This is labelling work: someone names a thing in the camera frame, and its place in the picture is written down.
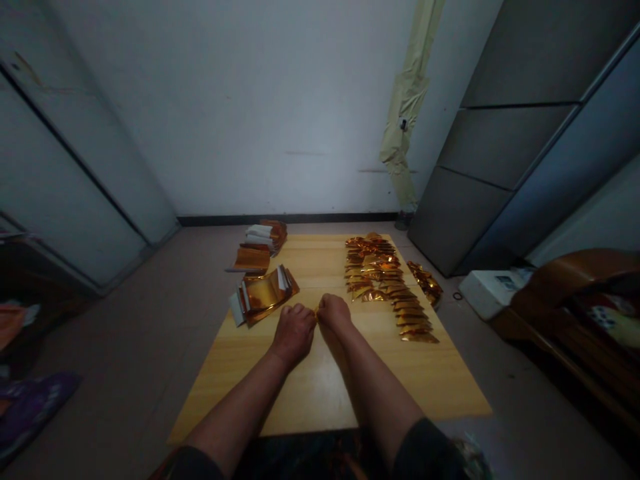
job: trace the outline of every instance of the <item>stack of paper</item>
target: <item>stack of paper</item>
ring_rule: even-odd
[[[259,322],[298,292],[291,272],[282,265],[261,277],[245,276],[229,298],[235,324]]]
[[[266,245],[276,256],[287,239],[287,224],[277,220],[262,220],[245,232],[245,245]]]
[[[225,271],[264,275],[269,268],[271,252],[266,245],[241,244],[235,263]]]

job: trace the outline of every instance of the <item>hand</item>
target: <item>hand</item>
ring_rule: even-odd
[[[318,318],[322,324],[328,326],[334,333],[353,326],[347,302],[330,293],[325,293],[322,296],[322,300],[320,300]]]
[[[293,369],[311,350],[315,315],[301,303],[291,308],[286,305],[280,312],[270,352],[278,356],[288,370]]]

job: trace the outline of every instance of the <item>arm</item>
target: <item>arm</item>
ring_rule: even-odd
[[[269,350],[187,437],[225,477],[233,475],[289,372],[309,353],[315,324],[301,304],[284,307]]]
[[[351,322],[351,312],[342,298],[325,294],[318,318],[345,351],[356,394],[385,464],[392,471],[404,438],[425,414]]]

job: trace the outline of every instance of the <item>wooden chair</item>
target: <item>wooden chair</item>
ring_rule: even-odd
[[[640,435],[640,358],[572,309],[576,294],[640,277],[640,255],[588,249],[542,266],[491,321],[505,340],[530,340],[554,356]]]

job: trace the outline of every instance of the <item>black baseboard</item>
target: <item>black baseboard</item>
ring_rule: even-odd
[[[394,221],[397,212],[382,213],[292,213],[290,215],[194,215],[178,217],[183,227],[217,227],[221,225],[253,225],[260,220],[280,220],[285,223],[343,223]]]

